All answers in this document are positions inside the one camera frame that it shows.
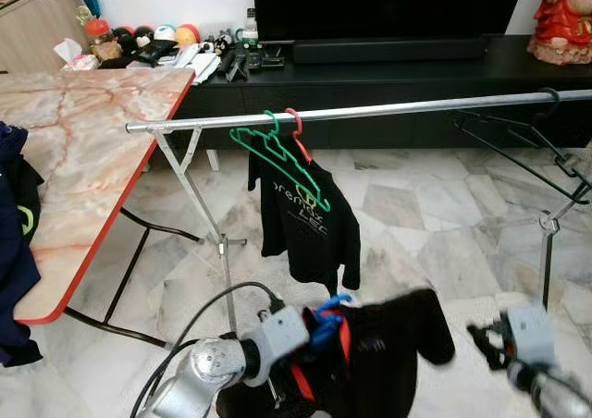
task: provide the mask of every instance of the black cable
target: black cable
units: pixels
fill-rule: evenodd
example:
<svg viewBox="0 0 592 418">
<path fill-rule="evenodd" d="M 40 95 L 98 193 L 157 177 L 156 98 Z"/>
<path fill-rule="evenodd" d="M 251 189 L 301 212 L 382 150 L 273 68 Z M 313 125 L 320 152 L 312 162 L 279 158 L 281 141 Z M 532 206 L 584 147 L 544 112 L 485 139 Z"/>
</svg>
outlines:
<svg viewBox="0 0 592 418">
<path fill-rule="evenodd" d="M 272 305 L 271 305 L 272 313 L 274 312 L 274 304 L 276 304 L 278 302 L 283 304 L 283 302 L 276 296 L 276 294 L 273 291 L 271 291 L 267 286 L 265 286 L 264 284 L 262 284 L 260 282 L 248 281 L 248 282 L 241 282 L 239 284 L 235 284 L 234 286 L 231 286 L 227 289 L 222 290 L 217 295 L 215 295 L 214 298 L 212 298 L 210 301 L 208 301 L 206 304 L 203 305 L 203 307 L 199 310 L 199 312 L 196 313 L 193 316 L 193 318 L 190 320 L 190 322 L 185 326 L 185 329 L 181 332 L 179 339 L 177 339 L 177 342 L 175 343 L 175 345 L 173 346 L 173 349 L 171 351 L 173 351 L 174 349 L 176 349 L 180 345 L 180 343 L 183 341 L 185 336 L 189 333 L 189 331 L 191 330 L 191 328 L 195 324 L 195 321 L 197 321 L 197 319 L 205 312 L 205 310 L 208 309 L 214 302 L 216 302 L 220 298 L 228 295 L 231 291 L 234 291 L 236 289 L 240 289 L 241 287 L 249 287 L 249 286 L 258 287 L 259 289 L 262 289 L 265 291 L 265 293 L 267 293 L 267 295 L 269 296 L 269 299 L 271 300 L 271 303 L 272 303 Z"/>
<path fill-rule="evenodd" d="M 156 370 L 154 370 L 154 372 L 152 373 L 152 375 L 150 376 L 150 378 L 148 379 L 148 381 L 144 385 L 142 391 L 140 392 L 139 397 L 136 399 L 136 402 L 134 403 L 133 409 L 131 410 L 130 418 L 136 417 L 136 414 L 138 413 L 138 410 L 140 409 L 140 405 L 142 404 L 142 400 L 146 396 L 146 392 L 148 391 L 148 389 L 151 388 L 151 386 L 152 386 L 152 388 L 150 389 L 150 393 L 149 393 L 148 398 L 150 398 L 155 393 L 156 388 L 158 387 L 158 383 L 162 379 L 162 377 L 165 373 L 165 370 L 167 369 L 167 367 L 170 364 L 173 357 L 177 353 L 179 353 L 181 350 L 183 350 L 186 347 L 188 347 L 189 345 L 197 342 L 197 339 L 193 339 L 193 340 L 181 343 L 182 340 L 185 338 L 185 336 L 189 333 L 189 331 L 191 330 L 191 328 L 193 327 L 195 322 L 199 319 L 199 317 L 202 314 L 204 314 L 204 312 L 214 302 L 216 302 L 220 298 L 223 298 L 224 296 L 228 295 L 231 291 L 234 291 L 236 289 L 240 289 L 242 287 L 258 287 L 259 289 L 262 289 L 265 293 L 267 293 L 267 296 L 269 296 L 269 299 L 271 300 L 270 310 L 272 313 L 277 312 L 279 309 L 283 308 L 285 305 L 284 302 L 281 299 L 279 299 L 273 291 L 271 291 L 271 289 L 269 289 L 264 284 L 262 284 L 260 282 L 255 282 L 255 281 L 241 282 L 239 284 L 235 284 L 234 286 L 231 286 L 231 287 L 219 292 L 212 299 L 210 299 L 206 304 L 204 304 L 203 307 L 193 316 L 193 318 L 190 320 L 190 322 L 185 326 L 185 329 L 181 332 L 179 338 L 177 339 L 177 342 L 175 342 L 175 344 L 173 345 L 168 356 L 165 358 L 164 361 L 162 361 L 160 363 L 160 365 L 156 368 Z"/>
<path fill-rule="evenodd" d="M 131 409 L 131 415 L 129 416 L 130 418 L 136 417 L 136 415 L 138 414 L 138 410 L 140 409 L 140 406 L 142 404 L 142 400 L 146 396 L 146 392 L 158 376 L 162 377 L 162 374 L 165 372 L 165 370 L 167 369 L 168 365 L 170 364 L 171 360 L 175 357 L 175 355 L 183 349 L 187 349 L 189 346 L 192 346 L 197 341 L 199 341 L 199 339 L 191 339 L 187 342 L 184 342 L 176 349 L 172 350 L 165 358 L 165 360 L 162 361 L 160 365 L 158 365 L 158 367 L 156 367 L 156 370 L 153 371 L 153 373 L 150 375 L 150 378 L 148 378 L 148 381 L 146 381 L 146 384 L 142 388 L 140 395 L 138 395 L 138 398 L 136 399 L 136 402 L 133 405 L 133 409 Z"/>
</svg>

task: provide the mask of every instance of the table leg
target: table leg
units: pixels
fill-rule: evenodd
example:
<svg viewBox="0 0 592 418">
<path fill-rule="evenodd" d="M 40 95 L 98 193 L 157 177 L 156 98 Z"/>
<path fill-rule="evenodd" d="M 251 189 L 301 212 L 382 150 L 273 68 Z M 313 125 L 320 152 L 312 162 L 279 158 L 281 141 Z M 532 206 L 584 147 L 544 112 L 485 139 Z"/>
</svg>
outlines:
<svg viewBox="0 0 592 418">
<path fill-rule="evenodd" d="M 117 292 L 116 292 L 113 300 L 111 300 L 111 303 L 109 304 L 109 308 L 107 309 L 107 313 L 105 314 L 105 318 L 103 319 L 103 321 L 98 321 L 94 318 L 91 318 L 90 316 L 87 316 L 86 314 L 83 314 L 81 312 L 78 312 L 77 310 L 72 309 L 71 307 L 66 307 L 66 309 L 64 310 L 64 313 L 67 314 L 68 316 L 71 316 L 74 319 L 81 321 L 82 323 L 84 323 L 88 326 L 100 328 L 101 330 L 104 330 L 105 332 L 115 333 L 117 335 L 121 335 L 121 336 L 128 337 L 128 338 L 139 339 L 140 341 L 144 341 L 149 344 L 153 344 L 157 347 L 164 348 L 168 344 L 165 341 L 163 341 L 162 339 L 151 337 L 149 335 L 146 335 L 146 334 L 143 334 L 140 332 L 136 332 L 133 330 L 129 330 L 127 328 L 113 326 L 113 325 L 109 324 L 109 320 L 111 319 L 111 317 L 113 316 L 113 313 L 115 312 L 117 304 L 119 303 L 121 295 L 123 294 L 123 290 L 125 289 L 125 287 L 128 285 L 128 282 L 130 281 L 131 273 L 133 272 L 133 269 L 135 268 L 136 263 L 138 262 L 138 259 L 140 258 L 140 254 L 142 253 L 142 250 L 144 248 L 146 240 L 148 239 L 148 235 L 150 234 L 150 232 L 152 230 L 164 231 L 166 233 L 171 233 L 173 235 L 179 235 L 179 236 L 182 236 L 183 238 L 186 238 L 188 240 L 193 240 L 195 242 L 201 242 L 201 239 L 198 238 L 197 236 L 192 235 L 191 233 L 188 233 L 187 231 L 178 230 L 176 228 L 171 228 L 171 227 L 159 226 L 157 224 L 152 224 L 150 222 L 147 222 L 147 221 L 137 217 L 136 215 L 134 215 L 133 213 L 131 213 L 130 211 L 128 211 L 127 209 L 125 209 L 123 207 L 121 207 L 120 213 L 123 214 L 126 218 L 128 218 L 132 222 L 135 222 L 136 224 L 139 224 L 142 227 L 144 227 L 144 232 L 142 233 L 142 238 L 140 239 L 140 242 L 138 243 L 138 246 L 136 247 L 136 250 L 135 250 L 133 256 L 131 257 L 131 260 L 129 261 L 128 268 L 126 269 L 126 273 L 124 274 L 123 278 L 121 279 L 121 282 L 119 283 L 119 286 L 117 287 Z"/>
</svg>

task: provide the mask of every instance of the marble floor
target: marble floor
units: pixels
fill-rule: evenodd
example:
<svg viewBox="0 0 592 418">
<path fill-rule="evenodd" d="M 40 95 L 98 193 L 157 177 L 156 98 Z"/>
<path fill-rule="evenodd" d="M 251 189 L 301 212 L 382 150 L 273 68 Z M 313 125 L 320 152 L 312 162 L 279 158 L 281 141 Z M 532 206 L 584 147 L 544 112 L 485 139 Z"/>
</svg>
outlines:
<svg viewBox="0 0 592 418">
<path fill-rule="evenodd" d="M 515 151 L 527 164 L 564 185 L 544 151 Z M 590 176 L 590 150 L 573 151 Z M 529 398 L 505 374 L 491 374 L 470 337 L 469 322 L 484 324 L 500 308 L 537 293 L 540 232 L 537 214 L 561 205 L 559 193 L 507 160 L 482 150 L 315 151 L 331 171 L 358 218 L 362 237 L 361 302 L 380 301 L 411 288 L 433 286 L 443 305 L 457 355 L 436 368 L 420 358 L 413 418 L 536 416 Z M 318 284 L 299 284 L 287 257 L 261 258 L 258 191 L 246 190 L 245 152 L 220 152 L 222 169 L 210 171 L 205 154 L 191 165 L 203 198 L 221 229 L 247 238 L 230 251 L 233 282 L 265 282 L 288 303 L 316 305 L 327 298 Z M 175 176 L 155 161 L 126 206 L 147 220 L 206 230 Z M 550 317 L 563 367 L 592 392 L 592 211 L 577 207 L 561 222 L 553 254 Z M 120 216 L 70 305 L 104 314 L 142 230 Z M 164 233 L 151 234 L 116 310 L 113 323 L 168 341 L 192 314 L 224 287 L 215 247 Z M 265 307 L 257 289 L 236 292 L 239 329 Z M 228 331 L 226 305 L 210 309 L 190 333 Z M 44 358 L 0 370 L 0 416 L 123 418 L 130 414 L 164 350 L 106 334 L 62 316 L 32 328 Z"/>
</svg>

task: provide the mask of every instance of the black cabinet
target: black cabinet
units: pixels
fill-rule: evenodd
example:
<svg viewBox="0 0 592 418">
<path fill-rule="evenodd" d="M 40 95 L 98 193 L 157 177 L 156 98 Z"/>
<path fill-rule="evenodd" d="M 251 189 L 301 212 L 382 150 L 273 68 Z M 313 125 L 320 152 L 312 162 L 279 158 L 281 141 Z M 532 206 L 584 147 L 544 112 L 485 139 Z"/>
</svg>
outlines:
<svg viewBox="0 0 592 418">
<path fill-rule="evenodd" d="M 525 51 L 528 38 L 490 38 L 486 55 L 468 61 L 391 62 L 343 65 L 294 65 L 288 53 L 281 70 L 253 73 L 248 81 L 226 83 L 212 77 L 191 87 L 175 118 L 280 112 L 291 106 L 313 110 L 382 105 L 480 95 L 592 88 L 592 67 L 548 65 Z M 485 110 L 488 114 L 528 121 L 548 105 L 521 105 Z M 581 147 L 592 138 L 592 102 L 561 104 L 541 130 L 558 146 Z M 453 112 L 310 121 L 302 136 L 309 148 L 441 148 L 476 146 L 452 125 Z M 516 141 L 502 130 L 489 136 L 505 146 Z M 183 145 L 189 133 L 174 134 Z M 209 129 L 201 148 L 234 148 L 228 129 Z"/>
</svg>

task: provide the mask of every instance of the wooden cabinet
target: wooden cabinet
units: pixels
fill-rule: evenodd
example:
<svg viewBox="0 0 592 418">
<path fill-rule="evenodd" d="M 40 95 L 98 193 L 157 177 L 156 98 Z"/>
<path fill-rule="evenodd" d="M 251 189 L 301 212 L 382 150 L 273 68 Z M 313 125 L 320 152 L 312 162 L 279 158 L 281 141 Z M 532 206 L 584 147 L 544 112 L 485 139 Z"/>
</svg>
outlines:
<svg viewBox="0 0 592 418">
<path fill-rule="evenodd" d="M 0 71 L 57 71 L 53 50 L 68 37 L 88 48 L 76 13 L 81 0 L 13 0 L 0 6 Z"/>
</svg>

